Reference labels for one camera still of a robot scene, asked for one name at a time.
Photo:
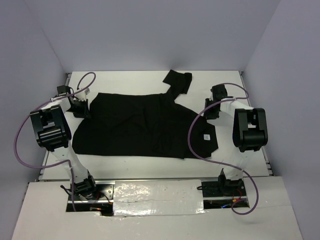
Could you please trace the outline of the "black long sleeve shirt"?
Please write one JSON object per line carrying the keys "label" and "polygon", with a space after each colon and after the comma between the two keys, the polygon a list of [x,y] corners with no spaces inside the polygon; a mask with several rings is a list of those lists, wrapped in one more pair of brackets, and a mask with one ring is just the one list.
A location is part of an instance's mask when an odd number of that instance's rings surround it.
{"label": "black long sleeve shirt", "polygon": [[218,149],[214,125],[175,102],[188,92],[192,77],[169,71],[165,93],[98,93],[89,105],[90,118],[73,135],[73,150],[95,156],[210,157]]}

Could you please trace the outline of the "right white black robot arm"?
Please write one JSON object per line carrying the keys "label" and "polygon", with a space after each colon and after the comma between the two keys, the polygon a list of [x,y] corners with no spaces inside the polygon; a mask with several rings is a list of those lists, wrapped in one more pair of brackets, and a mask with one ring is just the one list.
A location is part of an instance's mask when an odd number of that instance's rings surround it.
{"label": "right white black robot arm", "polygon": [[205,99],[203,117],[216,120],[220,113],[225,113],[233,119],[233,147],[228,162],[217,161],[227,167],[227,171],[220,171],[217,190],[228,196],[235,188],[241,188],[242,178],[252,169],[251,164],[256,167],[265,160],[261,148],[268,143],[266,112],[263,108],[241,103],[241,97],[229,96],[224,83],[213,86],[210,91],[211,97]]}

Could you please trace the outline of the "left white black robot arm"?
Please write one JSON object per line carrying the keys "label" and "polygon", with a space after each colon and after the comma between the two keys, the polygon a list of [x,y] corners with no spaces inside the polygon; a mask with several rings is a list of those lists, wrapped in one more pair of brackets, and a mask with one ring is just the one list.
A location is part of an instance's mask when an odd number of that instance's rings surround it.
{"label": "left white black robot arm", "polygon": [[68,160],[67,172],[70,178],[70,195],[92,200],[98,196],[98,186],[93,176],[78,159],[72,147],[72,132],[65,117],[66,112],[75,118],[90,119],[88,90],[72,96],[72,88],[57,87],[57,95],[50,103],[30,113],[30,119],[37,144],[57,158],[59,162]]}

